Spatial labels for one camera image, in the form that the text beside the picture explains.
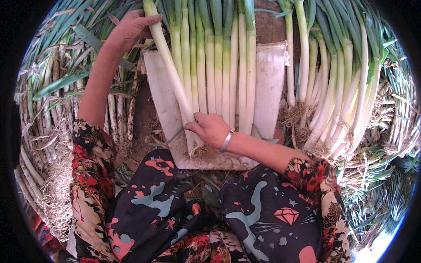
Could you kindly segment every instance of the floral print sleeve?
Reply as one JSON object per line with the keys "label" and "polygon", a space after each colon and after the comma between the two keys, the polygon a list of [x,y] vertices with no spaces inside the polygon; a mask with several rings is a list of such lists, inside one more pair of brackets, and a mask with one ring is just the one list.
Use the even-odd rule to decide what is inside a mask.
{"label": "floral print sleeve", "polygon": [[118,262],[110,249],[105,212],[114,194],[113,142],[99,127],[77,119],[70,185],[79,262]]}
{"label": "floral print sleeve", "polygon": [[311,160],[292,159],[285,176],[303,193],[308,204],[321,215],[322,262],[351,262],[348,220],[345,216],[341,190],[336,183],[336,172],[324,159],[307,153]]}

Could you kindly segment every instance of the soil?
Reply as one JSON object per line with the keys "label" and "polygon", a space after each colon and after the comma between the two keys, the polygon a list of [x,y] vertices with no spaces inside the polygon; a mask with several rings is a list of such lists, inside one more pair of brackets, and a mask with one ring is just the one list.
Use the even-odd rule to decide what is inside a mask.
{"label": "soil", "polygon": [[116,166],[119,167],[123,163],[132,172],[135,172],[145,155],[156,149],[148,144],[149,137],[154,130],[161,130],[161,124],[157,117],[148,82],[145,79],[140,84],[139,93],[136,96],[133,120],[134,140],[132,143],[119,146]]}

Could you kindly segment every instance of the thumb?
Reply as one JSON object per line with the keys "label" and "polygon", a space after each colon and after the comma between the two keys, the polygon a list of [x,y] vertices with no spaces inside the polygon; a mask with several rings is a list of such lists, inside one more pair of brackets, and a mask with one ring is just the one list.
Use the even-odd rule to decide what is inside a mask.
{"label": "thumb", "polygon": [[202,129],[202,127],[197,122],[189,122],[184,125],[185,130],[192,131],[194,133],[197,133],[197,135],[200,138],[203,138],[205,136],[205,131]]}

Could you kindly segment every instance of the pile of green onions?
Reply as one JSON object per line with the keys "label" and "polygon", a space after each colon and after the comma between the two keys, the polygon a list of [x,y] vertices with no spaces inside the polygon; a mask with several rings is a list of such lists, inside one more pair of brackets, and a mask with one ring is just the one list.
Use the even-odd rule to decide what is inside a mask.
{"label": "pile of green onions", "polygon": [[364,0],[278,4],[284,12],[295,8],[298,21],[301,57],[295,85],[292,14],[285,17],[291,56],[287,102],[290,110],[305,109],[299,123],[310,135],[303,149],[313,151],[317,145],[334,159],[353,152],[370,119],[387,55],[379,15]]}
{"label": "pile of green onions", "polygon": [[[239,88],[240,132],[251,134],[256,93],[254,0],[144,1],[147,16],[163,15],[171,36],[169,51],[161,25],[150,27],[180,105],[183,123],[194,112],[217,113],[234,130]],[[186,133],[191,153],[203,142]]]}

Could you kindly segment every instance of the silver bangle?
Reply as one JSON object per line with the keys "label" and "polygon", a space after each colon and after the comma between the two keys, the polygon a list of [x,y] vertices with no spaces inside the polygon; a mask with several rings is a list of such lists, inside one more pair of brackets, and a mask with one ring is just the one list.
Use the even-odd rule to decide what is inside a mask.
{"label": "silver bangle", "polygon": [[221,146],[221,152],[222,153],[226,151],[226,148],[228,147],[229,141],[231,140],[231,137],[232,137],[233,133],[234,133],[234,131],[230,130],[229,134],[226,136],[226,138],[224,140],[224,143]]}

